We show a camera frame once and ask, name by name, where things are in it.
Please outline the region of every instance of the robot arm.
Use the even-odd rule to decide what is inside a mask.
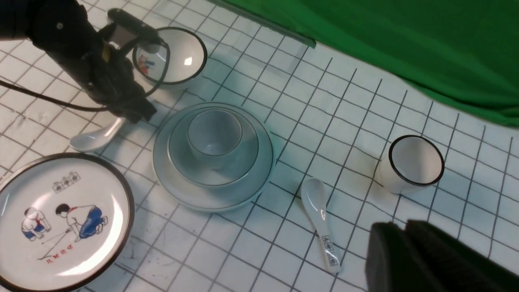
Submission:
[[[30,39],[96,103],[132,123],[149,120],[156,109],[135,82],[126,55],[136,45],[153,52],[162,40],[125,11],[112,9],[108,17],[112,23],[97,32],[76,0],[0,0],[0,41]]]

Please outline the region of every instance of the table surface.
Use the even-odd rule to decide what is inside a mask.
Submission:
[[[117,262],[81,292],[362,291],[373,222],[428,220],[491,260],[519,272],[519,144],[515,131],[432,102],[395,76],[318,45],[304,45],[205,0],[84,0],[91,23],[113,7],[154,27],[196,31],[210,53],[196,88],[152,97],[157,114],[129,125],[96,153],[130,182],[132,236]],[[0,43],[0,76],[30,90],[95,106],[28,41]],[[105,126],[109,113],[63,109],[0,88],[0,177]],[[154,137],[176,111],[204,101],[236,104],[264,120],[279,161],[272,182],[245,207],[223,214],[179,206],[151,166]],[[388,144],[423,135],[446,158],[439,184],[392,195],[373,179]],[[324,269],[315,230],[297,197],[317,177],[343,269]]]

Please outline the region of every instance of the blue pants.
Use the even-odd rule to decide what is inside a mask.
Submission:
[[[79,230],[79,238],[85,239],[89,238],[93,235],[95,235],[95,228],[97,225],[103,223],[103,219],[101,218],[103,216],[103,213],[101,210],[97,207],[94,207],[88,213],[87,221],[81,226],[81,229]]]
[[[38,224],[35,228],[34,228],[34,231],[36,232],[42,232],[45,230],[45,227],[43,227],[43,225],[41,224]],[[31,231],[22,231],[23,232],[23,235],[25,235],[25,237],[31,239],[33,237],[35,237],[34,233],[32,233]]]

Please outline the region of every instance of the saucer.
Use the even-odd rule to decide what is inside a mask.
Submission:
[[[256,163],[247,175],[235,183],[221,187],[202,187],[187,180],[175,164],[165,159],[168,155],[168,140],[175,126],[188,114],[204,108],[221,108],[241,114],[254,127],[258,143]],[[185,108],[174,114],[160,130],[153,148],[153,167],[164,188],[182,205],[205,212],[224,212],[243,206],[257,197],[270,181],[276,164],[274,148],[268,130],[263,123],[245,110],[233,105],[206,102]]]
[[[0,285],[75,291],[121,253],[134,217],[128,182],[88,154],[38,159],[0,186]]]
[[[211,108],[193,111],[180,120],[168,140],[168,156],[177,170],[188,180],[202,186],[219,187],[236,182],[247,175],[256,162],[259,143],[256,131],[251,123],[236,111],[228,110],[242,125],[241,143],[244,143],[243,151],[238,154],[234,162],[223,169],[215,170],[199,162],[189,148],[187,130],[195,116],[209,109]]]

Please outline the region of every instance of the cartoon child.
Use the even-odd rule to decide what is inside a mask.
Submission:
[[[25,210],[25,219],[22,223],[22,232],[30,241],[35,241],[36,238],[44,237],[44,232],[49,232],[50,226],[45,215],[36,208],[30,207]]]
[[[108,224],[108,217],[102,217],[101,210],[95,205],[70,208],[61,204],[56,208],[56,215],[66,219],[70,226],[67,232],[74,231],[76,242],[103,232],[103,226]]]

